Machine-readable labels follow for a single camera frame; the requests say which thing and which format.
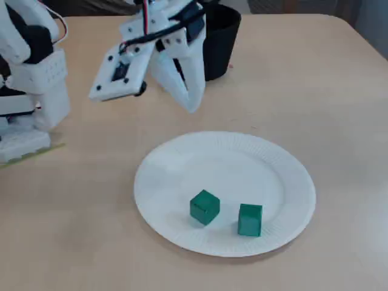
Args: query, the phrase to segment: green block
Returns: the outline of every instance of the green block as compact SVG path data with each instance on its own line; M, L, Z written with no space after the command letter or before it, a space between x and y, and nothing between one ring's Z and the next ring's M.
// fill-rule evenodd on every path
M190 201L190 215L205 226L216 218L219 213L219 199L206 190Z
M238 213L238 234L260 236L262 213L261 205L241 204Z

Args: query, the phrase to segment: beige table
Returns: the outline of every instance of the beige table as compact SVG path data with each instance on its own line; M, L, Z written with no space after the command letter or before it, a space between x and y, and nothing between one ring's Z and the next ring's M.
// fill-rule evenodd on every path
M140 98L88 100L124 18L70 18L66 142L0 170L2 291L388 288L388 63L328 16L245 16L233 69L193 115L155 82ZM293 153L317 189L312 222L288 246L212 258L157 235L133 202L143 157L174 136L231 130Z

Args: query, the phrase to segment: black container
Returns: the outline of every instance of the black container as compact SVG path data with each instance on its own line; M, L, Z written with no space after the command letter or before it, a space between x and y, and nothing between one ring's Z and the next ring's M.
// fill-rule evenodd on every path
M241 14L238 11L221 4L212 5L206 13L204 42L206 81L214 80L226 73L240 22Z

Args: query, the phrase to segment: paper plate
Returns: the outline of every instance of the paper plate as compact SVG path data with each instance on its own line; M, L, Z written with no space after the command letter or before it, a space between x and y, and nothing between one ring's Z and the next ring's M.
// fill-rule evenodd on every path
M202 189L221 200L203 226L190 216ZM275 250L296 238L315 209L315 188L303 165L264 139L232 132L179 136L154 149L135 178L135 200L147 223L182 248L243 257ZM261 237L237 234L241 203L263 205Z

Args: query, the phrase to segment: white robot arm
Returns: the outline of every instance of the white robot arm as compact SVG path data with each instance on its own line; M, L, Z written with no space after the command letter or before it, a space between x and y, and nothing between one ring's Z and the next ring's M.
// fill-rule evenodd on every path
M37 0L0 0L0 55L11 72L0 77L0 163L50 146L47 131L70 111L58 38L56 22Z
M120 26L123 42L105 55L90 99L107 101L143 93L149 66L157 82L181 106L195 112L205 89L202 11L191 0L144 0L143 11Z

